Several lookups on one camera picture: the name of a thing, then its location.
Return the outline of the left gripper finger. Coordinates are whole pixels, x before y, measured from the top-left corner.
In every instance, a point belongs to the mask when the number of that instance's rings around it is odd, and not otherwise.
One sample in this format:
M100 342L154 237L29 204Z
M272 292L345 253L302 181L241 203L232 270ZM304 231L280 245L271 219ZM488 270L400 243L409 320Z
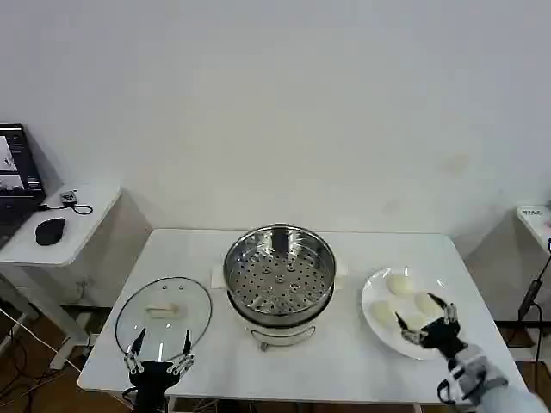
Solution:
M172 359L168 373L186 373L194 364L195 357L191 354L192 342L190 330L186 330L183 350Z
M146 328L143 328L136 339L131 344L129 350L124 355L124 361L127 366L127 370L130 373L142 373L144 368L139 359L139 353L142 348L142 344L145 338Z

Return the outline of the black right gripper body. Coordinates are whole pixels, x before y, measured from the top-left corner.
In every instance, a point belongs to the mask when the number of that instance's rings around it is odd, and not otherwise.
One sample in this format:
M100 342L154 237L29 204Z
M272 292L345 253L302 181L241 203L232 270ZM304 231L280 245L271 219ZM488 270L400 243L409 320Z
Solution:
M444 358L455 358L467 347L459 338L460 331L461 326L457 320L446 322L444 319L437 319L421 329L421 346L437 349Z

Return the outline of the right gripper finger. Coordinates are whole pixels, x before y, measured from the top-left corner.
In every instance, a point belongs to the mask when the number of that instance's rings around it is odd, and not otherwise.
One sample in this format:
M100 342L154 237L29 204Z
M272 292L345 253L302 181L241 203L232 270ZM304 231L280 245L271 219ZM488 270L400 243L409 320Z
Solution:
M406 321L398 314L394 313L397 323L400 327L401 336L409 343L422 343L426 338L426 332L419 329L412 329Z
M427 293L427 295L443 310L443 321L446 324L457 322L457 309L453 303L447 303L434 293Z

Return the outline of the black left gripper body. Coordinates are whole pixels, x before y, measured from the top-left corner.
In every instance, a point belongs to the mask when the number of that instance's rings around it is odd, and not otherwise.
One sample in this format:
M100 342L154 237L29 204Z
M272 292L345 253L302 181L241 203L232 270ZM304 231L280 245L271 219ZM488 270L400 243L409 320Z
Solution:
M177 384L177 373L167 361L144 361L142 369L130 370L129 380L136 391L133 412L168 412L166 391Z

